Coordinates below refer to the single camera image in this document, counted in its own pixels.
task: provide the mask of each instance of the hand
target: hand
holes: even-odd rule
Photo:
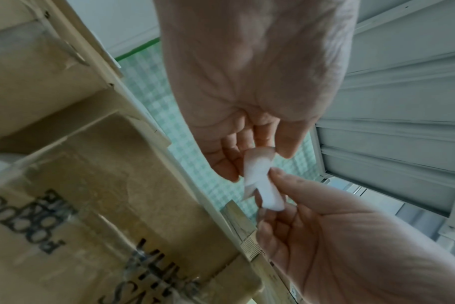
[[[292,157],[346,73],[359,0],[155,0],[172,92],[220,176]]]
[[[260,209],[257,240],[308,303],[455,304],[455,257],[432,240],[349,193],[270,177],[297,205]]]

